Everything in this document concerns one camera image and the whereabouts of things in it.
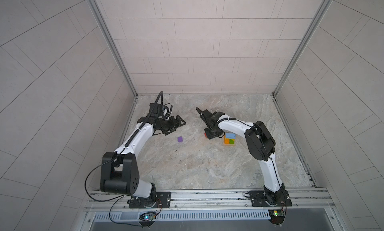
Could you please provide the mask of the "light blue wood block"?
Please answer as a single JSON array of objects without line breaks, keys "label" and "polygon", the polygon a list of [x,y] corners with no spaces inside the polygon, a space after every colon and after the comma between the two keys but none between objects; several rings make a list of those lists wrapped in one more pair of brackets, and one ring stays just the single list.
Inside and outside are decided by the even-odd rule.
[{"label": "light blue wood block", "polygon": [[235,139],[236,138],[236,134],[226,133],[225,137],[226,137],[226,139]]}]

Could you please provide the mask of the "natural wood block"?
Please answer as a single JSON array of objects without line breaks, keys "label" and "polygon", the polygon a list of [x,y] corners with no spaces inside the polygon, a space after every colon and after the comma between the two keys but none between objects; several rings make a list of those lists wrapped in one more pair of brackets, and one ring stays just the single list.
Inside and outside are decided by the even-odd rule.
[{"label": "natural wood block", "polygon": [[225,140],[225,139],[226,139],[226,137],[223,138],[223,145],[224,145],[224,146],[235,146],[235,145],[236,145],[236,139],[234,139],[234,140],[235,140],[235,144],[234,144],[234,145],[231,145],[231,144],[226,145],[226,144],[224,144],[224,140]]}]

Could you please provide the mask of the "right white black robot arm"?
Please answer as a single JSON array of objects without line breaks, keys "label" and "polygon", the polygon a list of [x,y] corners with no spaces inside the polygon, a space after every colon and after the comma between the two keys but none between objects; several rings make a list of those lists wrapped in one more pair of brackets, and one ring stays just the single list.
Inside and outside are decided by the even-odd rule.
[{"label": "right white black robot arm", "polygon": [[261,121],[245,122],[222,112],[200,114],[207,125],[205,133],[208,139],[220,137],[225,131],[234,133],[246,140],[249,153],[258,160],[264,177],[265,202],[277,206],[284,201],[285,187],[275,164],[276,142]]}]

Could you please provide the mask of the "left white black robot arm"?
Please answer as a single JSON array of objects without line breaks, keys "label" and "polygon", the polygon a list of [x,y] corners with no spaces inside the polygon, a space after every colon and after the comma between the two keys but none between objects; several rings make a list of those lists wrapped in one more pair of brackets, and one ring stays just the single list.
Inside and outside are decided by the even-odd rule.
[{"label": "left white black robot arm", "polygon": [[101,191],[129,195],[137,200],[137,205],[153,207],[157,202],[156,186],[140,178],[137,155],[155,131],[160,130],[161,134],[166,136],[185,124],[179,115],[167,119],[141,117],[126,142],[114,152],[106,152],[103,155]]}]

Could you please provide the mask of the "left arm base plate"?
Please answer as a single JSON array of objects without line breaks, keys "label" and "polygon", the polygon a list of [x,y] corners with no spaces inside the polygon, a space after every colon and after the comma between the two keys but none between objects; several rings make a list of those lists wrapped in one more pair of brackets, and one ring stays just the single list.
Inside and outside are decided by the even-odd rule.
[{"label": "left arm base plate", "polygon": [[162,206],[169,208],[171,202],[171,192],[156,192],[151,194],[149,198],[131,198],[127,203],[130,209],[152,209]]}]

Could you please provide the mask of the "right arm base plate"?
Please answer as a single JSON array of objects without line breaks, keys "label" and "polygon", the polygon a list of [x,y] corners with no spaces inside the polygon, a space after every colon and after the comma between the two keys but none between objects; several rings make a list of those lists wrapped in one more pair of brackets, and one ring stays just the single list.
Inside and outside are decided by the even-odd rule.
[{"label": "right arm base plate", "polygon": [[287,191],[249,191],[244,194],[253,207],[291,207],[292,201]]}]

